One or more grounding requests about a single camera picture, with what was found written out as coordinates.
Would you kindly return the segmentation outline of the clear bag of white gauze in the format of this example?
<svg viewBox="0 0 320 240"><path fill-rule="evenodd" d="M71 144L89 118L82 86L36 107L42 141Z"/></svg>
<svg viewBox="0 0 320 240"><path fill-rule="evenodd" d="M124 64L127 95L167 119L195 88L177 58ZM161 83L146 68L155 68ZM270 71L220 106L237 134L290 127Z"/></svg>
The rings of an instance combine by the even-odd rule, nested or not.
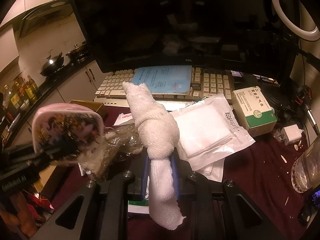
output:
<svg viewBox="0 0 320 240"><path fill-rule="evenodd" d="M225 158L255 143L238 124L221 93L177 109L171 115L180 130L180 159L209 180L221 182Z"/></svg>

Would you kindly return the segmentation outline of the pink floral pouch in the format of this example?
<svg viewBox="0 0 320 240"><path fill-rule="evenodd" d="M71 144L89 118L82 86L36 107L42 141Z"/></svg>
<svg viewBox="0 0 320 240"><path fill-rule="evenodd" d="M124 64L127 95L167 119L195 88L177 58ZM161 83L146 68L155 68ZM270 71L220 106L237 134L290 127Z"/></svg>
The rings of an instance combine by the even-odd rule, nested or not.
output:
<svg viewBox="0 0 320 240"><path fill-rule="evenodd" d="M93 160L102 151L104 122L88 107L54 103L41 107L32 122L33 148L56 165Z"/></svg>

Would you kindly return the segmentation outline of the clear plastic bag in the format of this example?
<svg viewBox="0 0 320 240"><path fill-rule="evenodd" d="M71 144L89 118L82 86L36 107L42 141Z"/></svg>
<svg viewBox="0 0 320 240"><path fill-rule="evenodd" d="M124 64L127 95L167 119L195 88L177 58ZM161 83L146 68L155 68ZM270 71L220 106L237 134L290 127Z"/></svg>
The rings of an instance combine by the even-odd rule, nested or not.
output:
<svg viewBox="0 0 320 240"><path fill-rule="evenodd" d="M142 141L134 124L105 127L102 149L88 161L79 163L82 176L105 180L111 173L111 165L129 160L143 149Z"/></svg>

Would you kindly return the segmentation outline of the white red tissue packet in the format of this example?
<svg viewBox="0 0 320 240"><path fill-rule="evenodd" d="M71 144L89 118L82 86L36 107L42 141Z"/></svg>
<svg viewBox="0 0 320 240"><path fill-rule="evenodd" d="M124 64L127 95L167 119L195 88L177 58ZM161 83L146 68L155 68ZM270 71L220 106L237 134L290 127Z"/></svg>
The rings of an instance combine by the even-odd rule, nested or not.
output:
<svg viewBox="0 0 320 240"><path fill-rule="evenodd" d="M114 126L124 126L124 125L131 125L134 123L135 123L135 121L134 121L131 113L127 113L127 114L121 113L118 115L118 117L113 125Z"/></svg>

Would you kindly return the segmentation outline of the brown cardboard box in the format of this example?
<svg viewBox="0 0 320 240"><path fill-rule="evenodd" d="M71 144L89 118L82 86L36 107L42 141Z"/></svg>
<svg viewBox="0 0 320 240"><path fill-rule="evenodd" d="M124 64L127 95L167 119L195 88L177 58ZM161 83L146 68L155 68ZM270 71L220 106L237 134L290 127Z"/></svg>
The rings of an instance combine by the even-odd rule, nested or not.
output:
<svg viewBox="0 0 320 240"><path fill-rule="evenodd" d="M103 120L108 117L107 107L101 102L85 101L85 100L71 100L69 103L87 107L98 113Z"/></svg>

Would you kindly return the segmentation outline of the oil bottle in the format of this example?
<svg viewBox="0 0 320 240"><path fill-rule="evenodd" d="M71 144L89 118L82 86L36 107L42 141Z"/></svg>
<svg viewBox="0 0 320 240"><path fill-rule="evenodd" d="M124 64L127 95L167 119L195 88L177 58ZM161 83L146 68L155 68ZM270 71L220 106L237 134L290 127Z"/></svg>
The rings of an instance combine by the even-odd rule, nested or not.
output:
<svg viewBox="0 0 320 240"><path fill-rule="evenodd" d="M28 75L27 77L28 81L25 82L25 91L32 103L35 103L40 98L41 92L33 78L30 75Z"/></svg>

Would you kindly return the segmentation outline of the blue paper booklet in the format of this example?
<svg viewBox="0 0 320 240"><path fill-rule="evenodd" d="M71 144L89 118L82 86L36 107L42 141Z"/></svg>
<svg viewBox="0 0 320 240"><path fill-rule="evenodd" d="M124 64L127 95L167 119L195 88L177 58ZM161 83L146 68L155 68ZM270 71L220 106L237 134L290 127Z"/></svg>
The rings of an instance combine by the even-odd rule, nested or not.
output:
<svg viewBox="0 0 320 240"><path fill-rule="evenodd" d="M146 84L152 94L186 94L191 84L191 65L138 68L131 82Z"/></svg>

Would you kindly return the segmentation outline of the beige mechanical keyboard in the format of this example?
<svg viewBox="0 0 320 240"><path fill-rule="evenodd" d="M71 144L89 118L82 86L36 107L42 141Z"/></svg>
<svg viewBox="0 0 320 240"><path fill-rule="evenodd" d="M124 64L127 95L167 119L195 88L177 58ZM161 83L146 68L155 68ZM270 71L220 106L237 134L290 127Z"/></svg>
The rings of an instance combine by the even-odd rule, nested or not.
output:
<svg viewBox="0 0 320 240"><path fill-rule="evenodd" d="M132 81L137 70L118 70L108 72L98 90L95 92L95 102L107 106L127 107L127 101L122 83ZM215 70L200 66L191 68L190 88L184 94L153 94L153 98L172 111L175 106L189 105L208 98L214 94L222 93L228 103L231 102L231 92L234 89L234 79L229 70Z"/></svg>

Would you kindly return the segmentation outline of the green white medicine box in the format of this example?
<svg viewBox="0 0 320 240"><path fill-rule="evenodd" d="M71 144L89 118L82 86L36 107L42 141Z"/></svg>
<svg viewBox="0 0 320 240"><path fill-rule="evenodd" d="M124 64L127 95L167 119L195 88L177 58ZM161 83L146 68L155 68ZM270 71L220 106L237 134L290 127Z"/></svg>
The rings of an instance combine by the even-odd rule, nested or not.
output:
<svg viewBox="0 0 320 240"><path fill-rule="evenodd" d="M270 133L277 118L258 86L233 90L232 106L242 126L251 137Z"/></svg>

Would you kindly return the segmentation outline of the black wok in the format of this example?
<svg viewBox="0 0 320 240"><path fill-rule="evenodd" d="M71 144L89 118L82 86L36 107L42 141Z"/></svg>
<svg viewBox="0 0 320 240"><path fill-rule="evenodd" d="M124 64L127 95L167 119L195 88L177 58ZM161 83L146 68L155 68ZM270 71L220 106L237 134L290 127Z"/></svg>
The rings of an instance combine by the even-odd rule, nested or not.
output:
<svg viewBox="0 0 320 240"><path fill-rule="evenodd" d="M59 55L47 57L47 61L43 64L40 74L44 77L48 77L53 73L57 72L64 63L63 53L60 52Z"/></svg>

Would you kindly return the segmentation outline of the white power adapter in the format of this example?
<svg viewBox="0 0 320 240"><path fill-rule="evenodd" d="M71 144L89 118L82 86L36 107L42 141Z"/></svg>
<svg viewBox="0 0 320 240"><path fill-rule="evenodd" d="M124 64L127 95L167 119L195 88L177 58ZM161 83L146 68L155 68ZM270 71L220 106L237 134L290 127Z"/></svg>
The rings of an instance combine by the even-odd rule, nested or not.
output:
<svg viewBox="0 0 320 240"><path fill-rule="evenodd" d="M294 144L299 142L302 138L303 130L300 129L296 124L283 127L280 134L285 145Z"/></svg>

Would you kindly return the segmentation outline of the dark cooking pot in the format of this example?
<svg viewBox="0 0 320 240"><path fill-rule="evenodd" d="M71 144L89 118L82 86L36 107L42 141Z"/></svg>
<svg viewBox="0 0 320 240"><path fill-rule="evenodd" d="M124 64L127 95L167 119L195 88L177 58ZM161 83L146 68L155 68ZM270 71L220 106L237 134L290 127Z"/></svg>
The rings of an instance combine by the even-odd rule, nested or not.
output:
<svg viewBox="0 0 320 240"><path fill-rule="evenodd" d="M74 48L71 51L69 51L65 56L68 57L70 61L76 61L86 57L87 51L87 42L84 41L80 45L75 44Z"/></svg>

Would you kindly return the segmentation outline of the clear glass cup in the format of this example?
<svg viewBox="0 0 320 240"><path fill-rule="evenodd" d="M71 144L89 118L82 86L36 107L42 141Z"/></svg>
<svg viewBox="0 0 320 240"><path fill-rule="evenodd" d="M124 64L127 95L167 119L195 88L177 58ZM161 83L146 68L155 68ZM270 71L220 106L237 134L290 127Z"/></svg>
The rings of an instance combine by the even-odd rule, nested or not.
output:
<svg viewBox="0 0 320 240"><path fill-rule="evenodd" d="M319 135L307 150L296 159L291 169L291 182L298 193L319 185Z"/></svg>

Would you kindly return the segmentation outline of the black TCL monitor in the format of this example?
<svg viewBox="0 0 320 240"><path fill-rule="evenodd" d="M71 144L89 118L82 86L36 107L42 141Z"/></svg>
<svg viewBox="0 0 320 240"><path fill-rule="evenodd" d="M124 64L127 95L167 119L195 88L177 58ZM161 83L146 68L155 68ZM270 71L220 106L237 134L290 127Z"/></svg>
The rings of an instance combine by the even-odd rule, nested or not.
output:
<svg viewBox="0 0 320 240"><path fill-rule="evenodd" d="M103 72L203 64L288 76L298 43L271 0L69 0Z"/></svg>

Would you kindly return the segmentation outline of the range hood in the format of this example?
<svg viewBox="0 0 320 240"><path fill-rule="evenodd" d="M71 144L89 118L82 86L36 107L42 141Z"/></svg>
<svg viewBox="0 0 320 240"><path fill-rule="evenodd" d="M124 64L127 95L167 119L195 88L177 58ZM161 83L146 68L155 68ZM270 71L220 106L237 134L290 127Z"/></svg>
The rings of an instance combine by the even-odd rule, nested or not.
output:
<svg viewBox="0 0 320 240"><path fill-rule="evenodd" d="M54 0L39 5L22 18L18 38L23 38L43 26L62 20L72 12L73 8L69 0Z"/></svg>

